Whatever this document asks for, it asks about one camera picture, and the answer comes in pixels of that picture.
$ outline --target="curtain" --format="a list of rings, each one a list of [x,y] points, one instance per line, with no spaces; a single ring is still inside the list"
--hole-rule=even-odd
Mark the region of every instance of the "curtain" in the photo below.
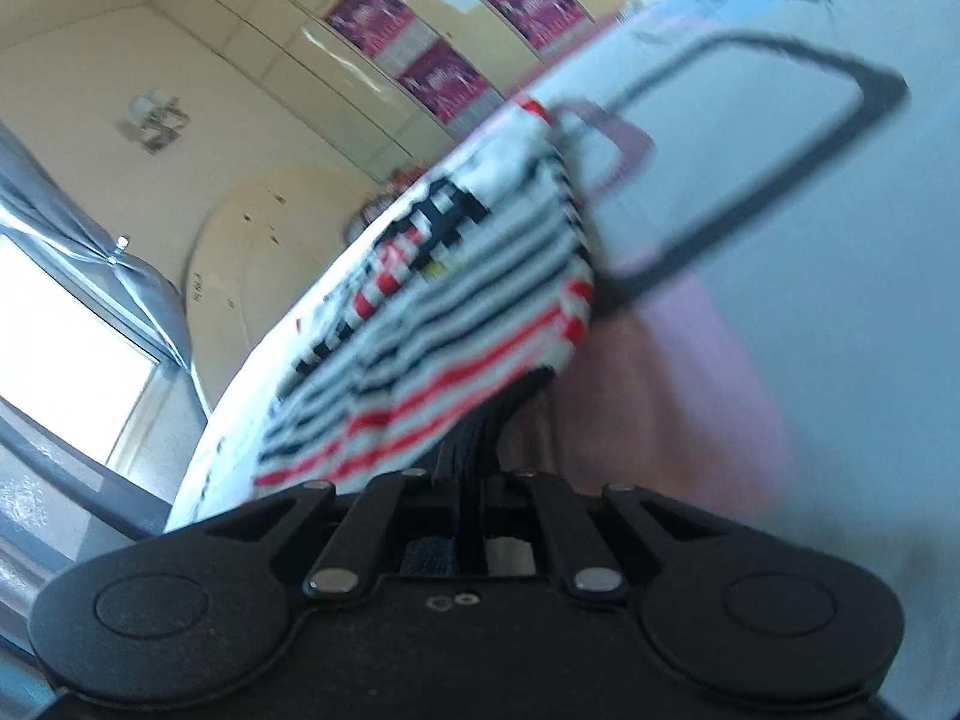
[[[0,232],[40,250],[64,269],[87,266],[111,298],[145,317],[170,356],[189,368],[190,334],[176,289],[159,272],[118,250],[114,238],[85,213],[0,124]]]
[[[27,635],[45,581],[159,535],[169,512],[0,398],[0,720],[50,697]]]

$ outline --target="striped fabric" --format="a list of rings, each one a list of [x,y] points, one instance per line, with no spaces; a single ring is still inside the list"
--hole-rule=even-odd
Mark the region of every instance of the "striped fabric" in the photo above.
[[[259,444],[257,496],[313,478],[363,488],[504,386],[569,360],[592,269],[550,127],[528,110],[431,176],[306,323]]]

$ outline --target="window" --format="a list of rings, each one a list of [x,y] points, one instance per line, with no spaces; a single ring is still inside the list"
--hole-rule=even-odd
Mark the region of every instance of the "window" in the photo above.
[[[95,461],[116,466],[161,367],[0,237],[0,396]]]

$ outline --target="metal rivet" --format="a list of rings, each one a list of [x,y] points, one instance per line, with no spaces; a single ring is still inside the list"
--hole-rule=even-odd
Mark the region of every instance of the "metal rivet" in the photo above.
[[[448,595],[434,595],[426,599],[426,608],[433,611],[450,611],[453,599]]]
[[[325,568],[310,577],[310,586],[317,592],[349,592],[360,584],[360,577],[345,568]]]
[[[585,568],[573,578],[573,584],[584,592],[611,592],[622,583],[623,577],[612,568]]]

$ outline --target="red stripe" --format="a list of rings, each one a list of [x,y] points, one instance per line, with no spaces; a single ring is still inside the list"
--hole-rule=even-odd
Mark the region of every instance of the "red stripe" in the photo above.
[[[373,306],[371,306],[370,300],[367,300],[366,295],[362,292],[357,293],[353,299],[353,309],[357,312],[357,316],[360,317],[360,319],[369,319],[373,316]]]
[[[459,384],[459,382],[462,382],[464,379],[476,375],[477,372],[483,370],[483,368],[487,367],[488,365],[492,365],[499,358],[510,352],[512,348],[515,348],[520,343],[526,341],[527,338],[530,338],[534,333],[536,333],[536,331],[544,327],[544,325],[549,324],[549,322],[553,322],[553,320],[559,315],[559,307],[554,306],[553,308],[548,309],[543,314],[540,314],[539,317],[534,317],[534,319],[532,319],[531,322],[528,322],[525,327],[520,330],[520,332],[515,333],[515,335],[512,335],[509,338],[504,338],[504,340],[501,341],[498,346],[485,353],[482,357],[475,358],[469,362],[462,362],[461,365],[456,365],[456,367],[451,367],[449,370],[445,370],[440,376],[433,381],[430,381],[419,392],[408,396],[405,400],[398,402],[390,409],[374,410],[373,412],[359,413],[358,415],[354,415],[354,417],[347,423],[347,427],[344,429],[342,435],[340,435],[340,437],[338,437],[336,440],[333,440],[333,443],[330,443],[326,447],[323,447],[323,449],[318,450],[310,457],[305,458],[291,469],[280,469],[264,474],[260,477],[257,477],[254,483],[258,487],[272,487],[273,485],[282,484],[291,477],[299,476],[311,469],[315,469],[316,466],[331,457],[340,448],[344,440],[353,437],[356,435],[356,433],[363,429],[371,427],[383,427],[384,425],[389,424],[392,420],[405,416],[410,410],[418,408],[422,403],[438,394],[440,391],[449,389],[450,386]]]
[[[573,346],[576,346],[586,332],[587,325],[584,324],[582,319],[579,317],[573,317],[573,319],[570,319],[570,321],[566,324],[566,330],[565,333],[563,333],[563,337],[570,341]]]
[[[422,442],[426,437],[430,437],[431,434],[440,432],[441,429],[445,428],[449,424],[455,422],[462,415],[467,413],[474,406],[479,405],[488,397],[490,397],[495,392],[503,389],[503,386],[510,383],[510,381],[517,378],[518,375],[521,375],[525,370],[531,365],[531,362],[534,362],[539,357],[539,352],[534,355],[529,355],[525,357],[523,361],[513,367],[510,371],[500,377],[498,381],[487,386],[486,389],[482,391],[474,392],[474,394],[465,397],[464,399],[458,401],[456,404],[451,406],[441,415],[436,416],[428,424],[422,426],[419,429],[416,429],[412,432],[409,432],[403,436],[397,437],[395,440],[390,442],[388,445],[381,445],[372,450],[368,451],[366,454],[357,455],[356,457],[350,458],[347,461],[344,461],[342,464],[337,466],[337,469],[334,469],[332,472],[325,474],[325,479],[330,480],[331,482],[342,482],[342,480],[349,478],[350,476],[359,473],[360,471],[369,470],[375,466],[378,461],[381,461],[385,457],[400,452],[401,450],[406,449],[407,447],[416,445],[418,442]],[[273,485],[281,484],[286,480],[291,479],[292,477],[301,476],[306,473],[309,473],[312,469],[316,467],[316,464],[311,464],[309,467],[303,467],[301,469],[298,466],[298,469],[291,473],[283,475],[282,479],[276,481],[270,481],[272,478],[280,476],[281,471],[277,471],[273,474],[265,474],[264,476],[258,478],[254,484],[257,487],[272,487]]]
[[[544,122],[548,124],[553,124],[553,118],[547,112],[547,109],[544,108],[544,105],[538,103],[534,98],[526,98],[526,100],[517,100],[520,104],[520,107],[525,110],[527,113],[532,113],[534,116],[539,116]]]
[[[568,295],[576,295],[578,298],[584,298],[589,303],[593,300],[593,285],[589,281],[578,279],[571,282],[566,288]]]
[[[376,274],[376,288],[384,295],[392,295],[400,289],[400,282],[390,271],[381,271]]]

